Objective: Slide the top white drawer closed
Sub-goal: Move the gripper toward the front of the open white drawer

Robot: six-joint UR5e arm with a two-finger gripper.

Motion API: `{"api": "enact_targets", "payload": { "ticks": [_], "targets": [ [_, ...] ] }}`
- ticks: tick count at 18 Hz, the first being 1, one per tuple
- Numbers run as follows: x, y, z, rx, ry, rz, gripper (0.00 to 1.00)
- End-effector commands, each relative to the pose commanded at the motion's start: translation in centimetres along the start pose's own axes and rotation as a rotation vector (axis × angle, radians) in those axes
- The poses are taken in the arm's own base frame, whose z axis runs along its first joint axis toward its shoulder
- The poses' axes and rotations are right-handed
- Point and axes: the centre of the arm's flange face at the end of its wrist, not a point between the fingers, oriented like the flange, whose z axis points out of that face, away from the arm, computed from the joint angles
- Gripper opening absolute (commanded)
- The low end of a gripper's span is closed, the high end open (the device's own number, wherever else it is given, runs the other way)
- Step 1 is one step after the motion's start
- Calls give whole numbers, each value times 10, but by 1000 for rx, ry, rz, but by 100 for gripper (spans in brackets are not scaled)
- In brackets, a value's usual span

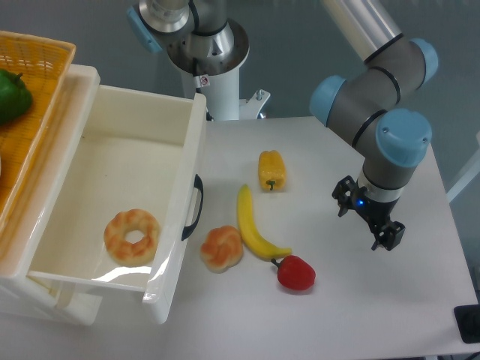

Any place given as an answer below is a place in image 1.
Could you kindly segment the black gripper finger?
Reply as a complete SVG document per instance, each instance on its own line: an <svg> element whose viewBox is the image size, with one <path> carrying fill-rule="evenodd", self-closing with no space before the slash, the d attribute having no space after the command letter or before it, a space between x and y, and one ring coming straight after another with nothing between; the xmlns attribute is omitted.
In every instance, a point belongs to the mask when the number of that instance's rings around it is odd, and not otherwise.
<svg viewBox="0 0 480 360"><path fill-rule="evenodd" d="M382 226L374 226L371 232L374 235L374 243L371 247L372 251L375 251L377 248L392 251L401 243L405 226L398 221L389 220Z"/></svg>
<svg viewBox="0 0 480 360"><path fill-rule="evenodd" d="M352 201L352 192L355 190L355 181L351 176L342 178L334 187L331 194L337 201L339 218L343 217L349 210L354 209Z"/></svg>

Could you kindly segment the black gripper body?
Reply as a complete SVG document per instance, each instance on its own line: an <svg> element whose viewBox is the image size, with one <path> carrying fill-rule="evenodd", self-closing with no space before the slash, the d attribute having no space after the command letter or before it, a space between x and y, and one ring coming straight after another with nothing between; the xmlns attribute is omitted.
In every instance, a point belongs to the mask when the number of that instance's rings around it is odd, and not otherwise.
<svg viewBox="0 0 480 360"><path fill-rule="evenodd" d="M368 197L366 187L355 186L351 192L352 209L354 209L368 224L372 233L396 233L401 224L392 221L390 214L398 199L389 202L380 202Z"/></svg>

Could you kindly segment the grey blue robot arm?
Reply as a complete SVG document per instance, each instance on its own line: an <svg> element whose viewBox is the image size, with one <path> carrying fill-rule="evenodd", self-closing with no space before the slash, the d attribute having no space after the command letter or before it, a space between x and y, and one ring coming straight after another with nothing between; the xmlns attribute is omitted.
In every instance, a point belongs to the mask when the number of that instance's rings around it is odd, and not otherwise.
<svg viewBox="0 0 480 360"><path fill-rule="evenodd" d="M436 73L438 56L425 40L406 39L378 1L325 1L324 7L367 68L351 81L324 79L310 98L310 113L364 157L358 177L340 180L332 196L341 214L352 210L367 223L375 248L391 250L405 227L390 214L432 137L428 120L399 103ZM167 52L187 97L205 95L208 119L260 114L266 94L239 97L249 42L227 17L224 1L139 1L127 20L149 52Z"/></svg>

